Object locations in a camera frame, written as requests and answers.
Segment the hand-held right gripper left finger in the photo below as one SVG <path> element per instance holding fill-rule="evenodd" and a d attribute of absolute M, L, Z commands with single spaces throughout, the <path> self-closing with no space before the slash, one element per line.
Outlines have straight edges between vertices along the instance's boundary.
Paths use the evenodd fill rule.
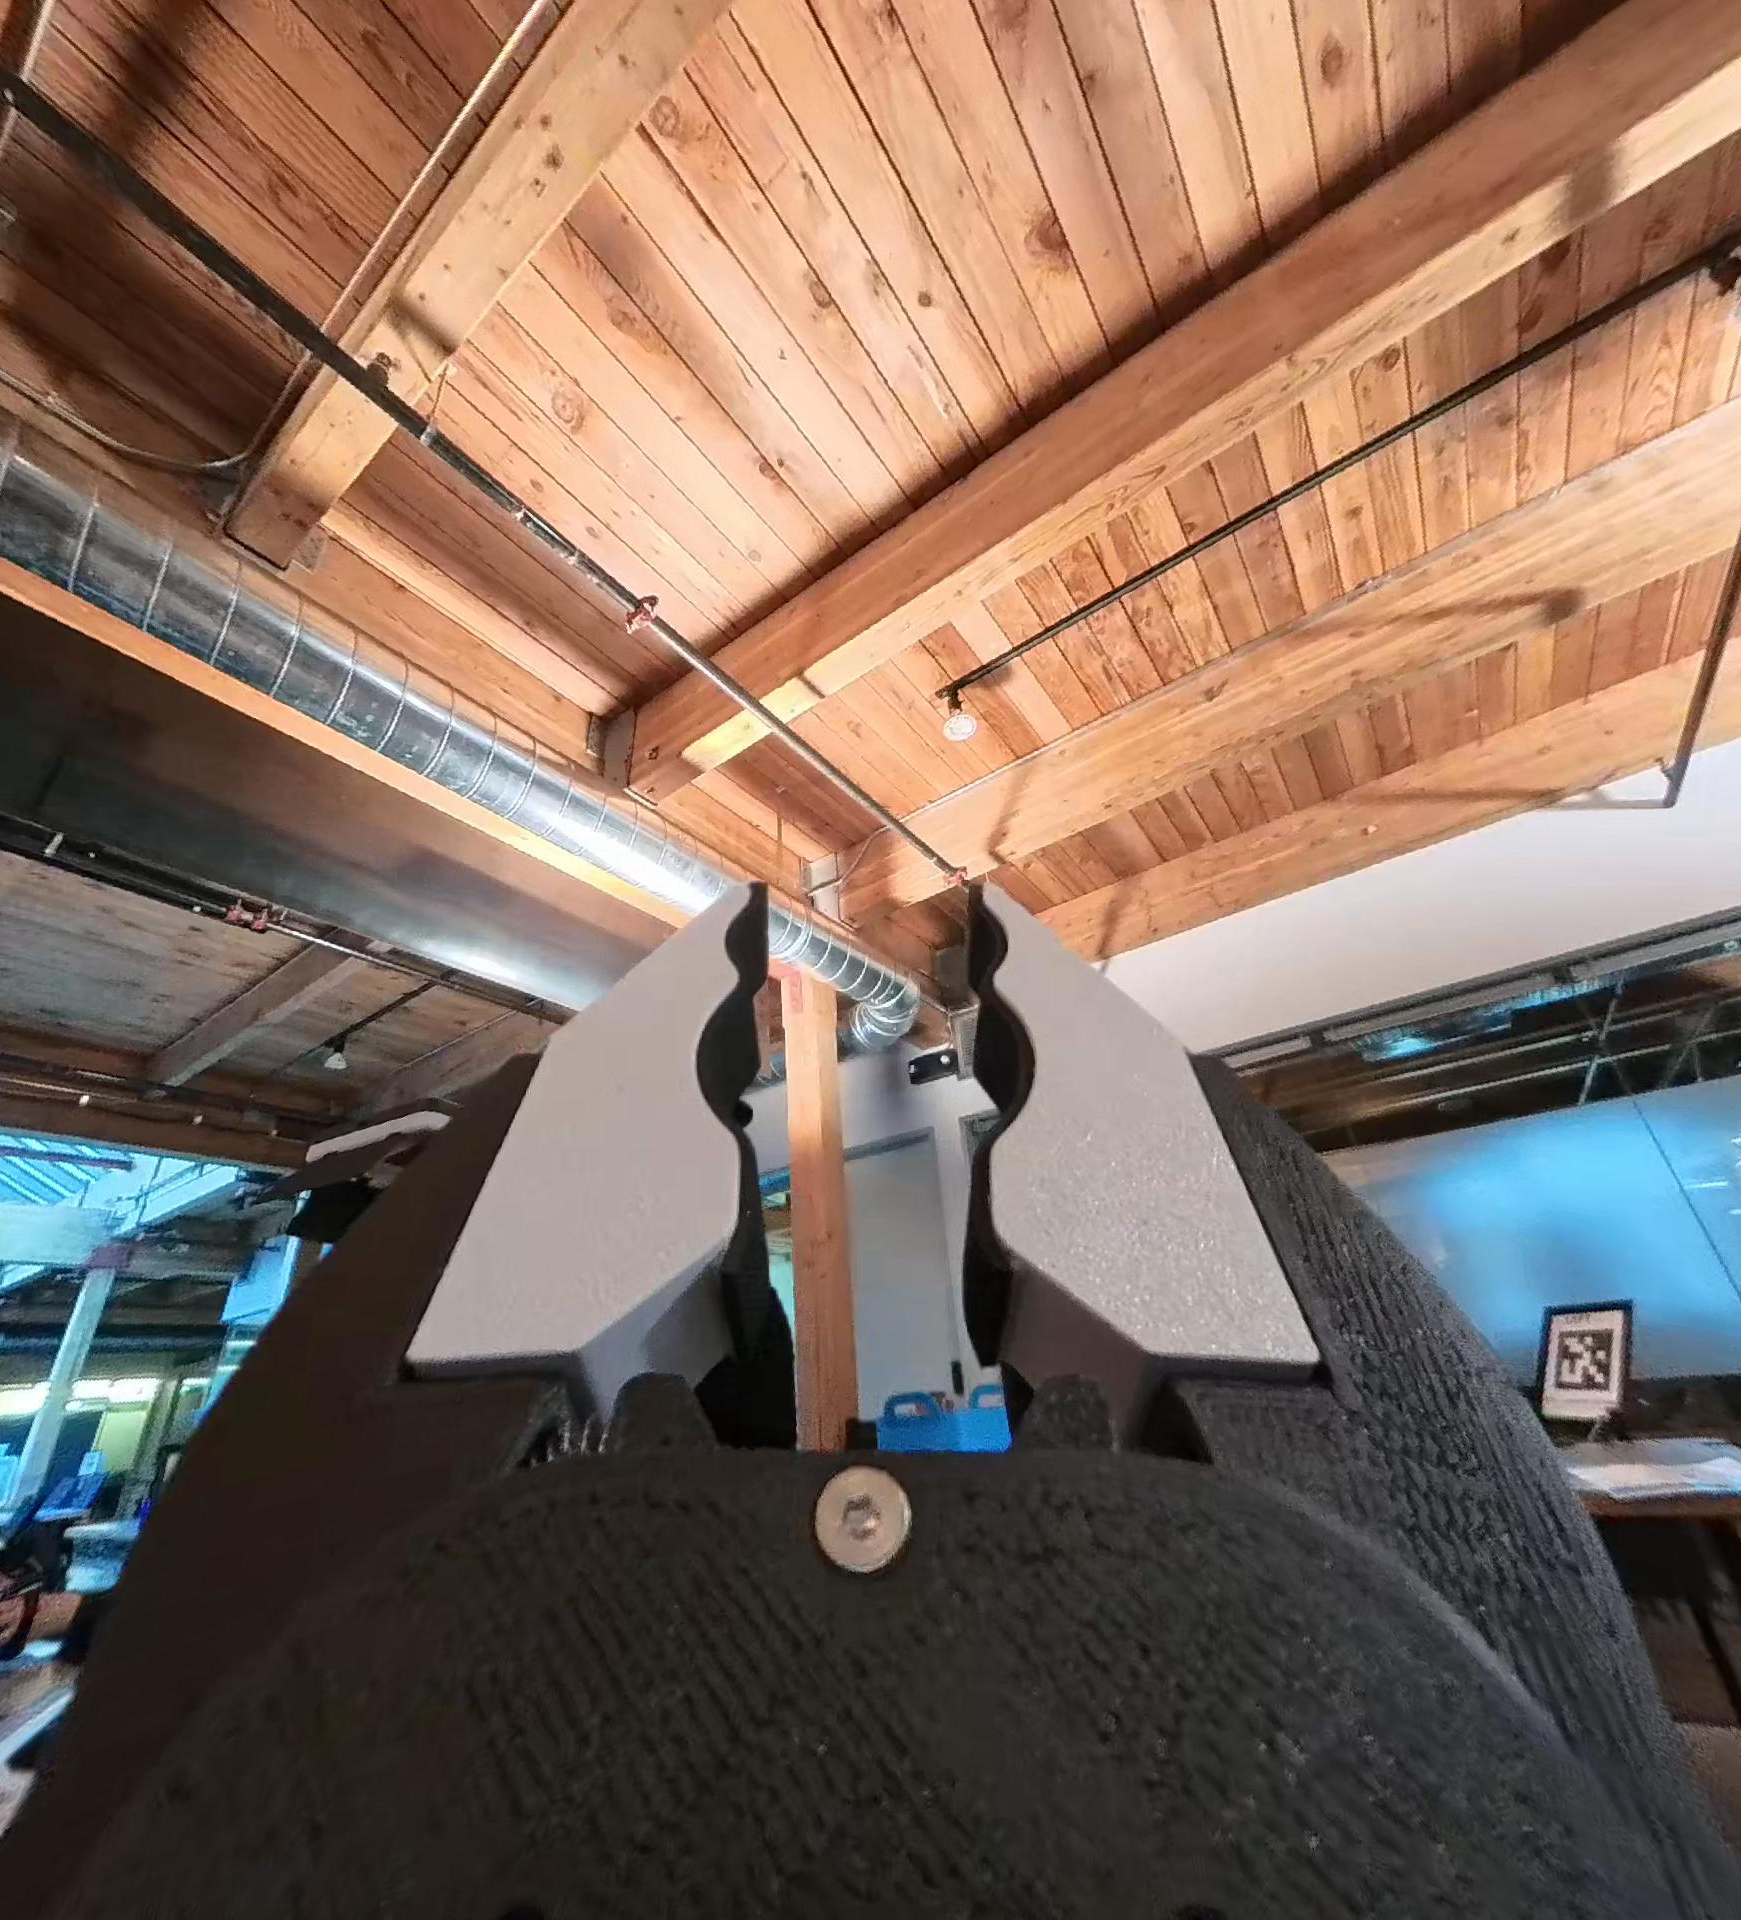
<path fill-rule="evenodd" d="M 731 1446 L 797 1446 L 748 1096 L 768 892 L 721 892 L 541 1053 L 411 1334 L 415 1377 L 680 1377 Z"/>

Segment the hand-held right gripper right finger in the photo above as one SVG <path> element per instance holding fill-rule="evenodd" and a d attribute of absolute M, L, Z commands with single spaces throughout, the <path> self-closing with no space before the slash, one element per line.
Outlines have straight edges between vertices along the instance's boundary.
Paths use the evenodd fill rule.
<path fill-rule="evenodd" d="M 1185 1041 L 988 882 L 967 979 L 1000 1117 L 965 1233 L 980 1366 L 1096 1383 L 1110 1418 L 1178 1377 L 1313 1386 L 1317 1334 Z"/>

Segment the stack of blue bins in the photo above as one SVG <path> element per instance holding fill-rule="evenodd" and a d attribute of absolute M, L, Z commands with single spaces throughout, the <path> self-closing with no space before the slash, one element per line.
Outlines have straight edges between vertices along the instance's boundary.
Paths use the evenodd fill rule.
<path fill-rule="evenodd" d="M 873 1418 L 878 1453 L 1006 1453 L 1010 1420 L 1000 1383 L 978 1386 L 967 1397 L 905 1392 L 889 1394 Z"/>

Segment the white and black device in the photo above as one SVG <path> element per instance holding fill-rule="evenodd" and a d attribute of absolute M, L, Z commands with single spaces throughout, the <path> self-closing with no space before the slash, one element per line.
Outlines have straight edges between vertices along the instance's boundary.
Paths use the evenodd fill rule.
<path fill-rule="evenodd" d="M 249 1204 L 287 1209 L 282 1237 L 336 1243 L 426 1141 L 451 1124 L 456 1107 L 458 1099 L 434 1096 L 313 1140 L 299 1163 L 255 1188 Z"/>

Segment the framed fiducial tag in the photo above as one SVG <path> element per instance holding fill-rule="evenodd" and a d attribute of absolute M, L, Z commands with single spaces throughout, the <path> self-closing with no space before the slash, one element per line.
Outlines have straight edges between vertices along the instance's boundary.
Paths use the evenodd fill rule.
<path fill-rule="evenodd" d="M 1534 1402 L 1542 1420 L 1601 1425 L 1629 1386 L 1637 1303 L 1545 1306 Z"/>

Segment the wooden workbench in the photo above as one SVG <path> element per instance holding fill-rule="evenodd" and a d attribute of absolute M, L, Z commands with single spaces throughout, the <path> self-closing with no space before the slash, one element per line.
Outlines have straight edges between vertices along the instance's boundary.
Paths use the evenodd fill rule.
<path fill-rule="evenodd" d="M 1725 1440 L 1578 1442 L 1556 1453 L 1595 1519 L 1741 1524 L 1741 1446 Z"/>

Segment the sprinkler pipe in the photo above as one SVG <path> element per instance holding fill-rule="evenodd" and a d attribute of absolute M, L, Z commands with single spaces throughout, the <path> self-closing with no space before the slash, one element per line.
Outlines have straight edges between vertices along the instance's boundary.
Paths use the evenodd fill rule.
<path fill-rule="evenodd" d="M 941 882 L 965 882 L 967 869 L 952 865 L 934 843 L 925 843 L 899 812 L 870 798 L 844 766 L 835 766 L 818 745 L 810 745 L 787 715 L 748 694 L 721 661 L 699 653 L 663 614 L 654 596 L 633 596 L 607 565 L 569 542 L 550 517 L 541 517 L 520 492 L 514 492 L 494 474 L 487 474 L 463 446 L 456 446 L 438 424 L 429 424 L 411 401 L 395 399 L 390 378 L 368 372 L 350 347 L 340 347 L 320 321 L 308 321 L 282 289 L 272 289 L 255 268 L 225 250 L 203 226 L 196 226 L 167 194 L 136 177 L 118 153 L 111 153 L 93 133 L 86 133 L 66 112 L 56 112 L 34 85 L 27 85 L 9 60 L 0 60 L 0 105 L 23 122 L 46 133 L 63 153 L 87 166 L 87 177 L 144 215 L 167 241 L 176 241 L 203 272 L 225 283 L 242 306 L 272 321 L 295 347 L 304 347 L 320 372 L 332 372 L 352 399 L 363 399 L 384 424 L 395 424 L 411 446 L 429 450 L 463 486 L 471 486 L 499 517 L 515 521 L 527 537 L 569 565 L 588 588 L 596 588 L 624 617 L 627 633 L 654 636 L 672 658 L 680 658 L 702 683 L 724 702 L 748 711 L 764 731 L 797 751 L 822 780 L 830 780 L 850 804 L 873 816 L 878 828 L 899 833 L 918 851 Z"/>

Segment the black track light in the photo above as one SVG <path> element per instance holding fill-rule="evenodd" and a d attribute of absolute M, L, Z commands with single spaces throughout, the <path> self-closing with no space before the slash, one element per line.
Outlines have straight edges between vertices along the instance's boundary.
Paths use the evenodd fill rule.
<path fill-rule="evenodd" d="M 1519 352 L 1513 352 L 1507 363 L 1471 375 L 1469 385 L 1430 399 L 1426 405 L 1400 415 L 1397 424 L 1379 427 L 1375 435 L 1339 450 L 1334 459 L 1324 459 L 1321 466 L 1294 478 L 1292 486 L 1262 492 L 1261 505 L 1241 506 L 1237 517 L 1221 521 L 1215 529 L 1178 542 L 1177 552 L 1148 561 L 1145 570 L 1125 575 L 1123 583 L 1096 593 L 1091 598 L 1072 605 L 1070 614 L 1053 617 L 1046 625 L 1038 625 L 1033 636 L 1006 645 L 1000 658 L 984 658 L 980 668 L 954 676 L 952 683 L 941 683 L 934 695 L 941 702 L 941 738 L 947 740 L 972 740 L 978 738 L 978 717 L 967 715 L 967 694 L 980 683 L 994 683 L 1002 676 L 1010 676 L 1029 653 L 1046 647 L 1053 641 L 1091 625 L 1100 614 L 1118 607 L 1123 598 L 1163 588 L 1168 575 L 1199 565 L 1205 552 L 1215 552 L 1221 542 L 1241 537 L 1248 529 L 1283 517 L 1284 506 L 1294 506 L 1308 492 L 1321 492 L 1324 486 L 1342 479 L 1348 474 L 1358 474 L 1359 465 L 1387 454 L 1394 446 L 1403 446 L 1411 435 L 1426 432 L 1441 421 L 1463 415 L 1471 401 L 1523 378 L 1528 372 L 1537 372 L 1542 363 L 1572 352 L 1581 341 L 1590 341 L 1601 328 L 1629 318 L 1637 310 L 1642 310 L 1650 298 L 1676 289 L 1679 283 L 1696 276 L 1696 272 L 1715 272 L 1725 268 L 1725 261 L 1741 254 L 1741 222 L 1734 229 L 1719 229 L 1715 240 L 1706 240 L 1696 250 L 1687 250 L 1685 261 L 1662 266 L 1656 272 L 1638 276 L 1637 288 L 1581 310 L 1578 318 L 1569 318 L 1563 328 L 1556 328 L 1549 336 L 1523 343 Z"/>

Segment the wooden post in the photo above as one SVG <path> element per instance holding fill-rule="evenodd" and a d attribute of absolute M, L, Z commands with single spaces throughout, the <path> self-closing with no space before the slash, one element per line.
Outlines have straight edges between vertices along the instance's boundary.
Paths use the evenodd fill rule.
<path fill-rule="evenodd" d="M 835 988 L 784 972 L 797 1435 L 840 1453 L 858 1418 L 851 1225 L 835 1049 Z"/>

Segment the metal air duct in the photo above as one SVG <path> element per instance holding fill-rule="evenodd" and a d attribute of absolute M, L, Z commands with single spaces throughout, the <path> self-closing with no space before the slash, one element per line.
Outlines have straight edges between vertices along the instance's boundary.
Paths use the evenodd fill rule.
<path fill-rule="evenodd" d="M 751 886 L 0 421 L 0 822 L 578 1010 Z"/>

